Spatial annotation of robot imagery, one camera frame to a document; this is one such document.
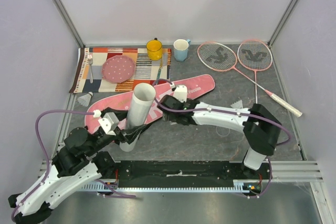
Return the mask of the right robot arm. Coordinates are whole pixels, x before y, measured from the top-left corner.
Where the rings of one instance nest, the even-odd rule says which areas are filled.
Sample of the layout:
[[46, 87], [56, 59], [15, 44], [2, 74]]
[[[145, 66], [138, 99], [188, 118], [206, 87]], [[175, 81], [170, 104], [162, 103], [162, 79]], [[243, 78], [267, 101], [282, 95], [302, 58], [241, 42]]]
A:
[[240, 166], [241, 174], [254, 178], [267, 156], [272, 156], [278, 143], [281, 123], [262, 105], [233, 109], [210, 105], [199, 100], [179, 101], [165, 95], [158, 108], [171, 122], [181, 125], [211, 125], [244, 134], [249, 149]]

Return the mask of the white shuttlecock tube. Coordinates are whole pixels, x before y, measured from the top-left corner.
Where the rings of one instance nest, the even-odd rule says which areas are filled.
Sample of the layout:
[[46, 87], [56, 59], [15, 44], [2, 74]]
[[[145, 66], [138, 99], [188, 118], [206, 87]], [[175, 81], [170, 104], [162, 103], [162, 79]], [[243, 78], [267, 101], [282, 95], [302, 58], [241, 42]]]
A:
[[145, 123], [155, 96], [156, 90], [150, 84], [139, 83], [135, 86], [126, 118], [126, 130], [132, 130]]

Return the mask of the white plastic shuttlecock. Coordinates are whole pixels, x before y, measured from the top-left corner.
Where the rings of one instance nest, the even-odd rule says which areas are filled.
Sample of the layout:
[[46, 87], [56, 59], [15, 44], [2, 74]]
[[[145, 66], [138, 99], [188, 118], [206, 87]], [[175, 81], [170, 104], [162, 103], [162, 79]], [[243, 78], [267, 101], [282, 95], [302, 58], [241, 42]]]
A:
[[243, 108], [244, 108], [244, 106], [243, 106], [243, 101], [242, 101], [242, 100], [238, 100], [238, 101], [232, 103], [230, 106], [231, 106], [233, 109], [243, 109]]
[[89, 106], [89, 103], [91, 101], [93, 97], [93, 93], [92, 92], [88, 92], [87, 94], [85, 95], [82, 95], [82, 96], [79, 96], [77, 98], [77, 101], [78, 103], [83, 106], [83, 107], [88, 107]]

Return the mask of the clear plastic tube lid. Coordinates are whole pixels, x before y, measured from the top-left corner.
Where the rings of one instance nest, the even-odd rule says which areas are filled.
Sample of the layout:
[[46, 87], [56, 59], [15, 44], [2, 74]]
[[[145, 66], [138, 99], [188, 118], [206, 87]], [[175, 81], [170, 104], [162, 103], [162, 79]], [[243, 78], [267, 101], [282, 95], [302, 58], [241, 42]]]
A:
[[225, 127], [216, 127], [216, 133], [220, 137], [227, 137], [230, 134], [230, 129], [225, 128]]

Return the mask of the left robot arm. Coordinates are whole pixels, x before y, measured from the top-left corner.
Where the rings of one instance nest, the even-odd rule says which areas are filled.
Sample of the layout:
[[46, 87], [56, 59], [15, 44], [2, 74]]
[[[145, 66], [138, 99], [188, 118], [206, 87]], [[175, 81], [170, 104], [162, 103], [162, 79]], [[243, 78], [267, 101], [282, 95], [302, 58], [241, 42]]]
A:
[[118, 126], [94, 133], [86, 127], [73, 129], [65, 145], [54, 156], [43, 176], [30, 189], [8, 199], [14, 223], [41, 223], [77, 189], [101, 178], [116, 178], [119, 166], [103, 148], [110, 143], [134, 143], [148, 128], [143, 124], [131, 130]]

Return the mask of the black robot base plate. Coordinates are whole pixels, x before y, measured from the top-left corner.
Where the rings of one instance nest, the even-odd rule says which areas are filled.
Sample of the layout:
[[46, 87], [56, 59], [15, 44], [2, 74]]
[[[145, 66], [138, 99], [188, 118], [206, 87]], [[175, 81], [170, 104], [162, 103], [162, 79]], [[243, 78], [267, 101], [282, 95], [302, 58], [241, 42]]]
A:
[[220, 180], [267, 180], [268, 169], [267, 163], [254, 171], [229, 161], [120, 161], [102, 178], [121, 186], [219, 185]]

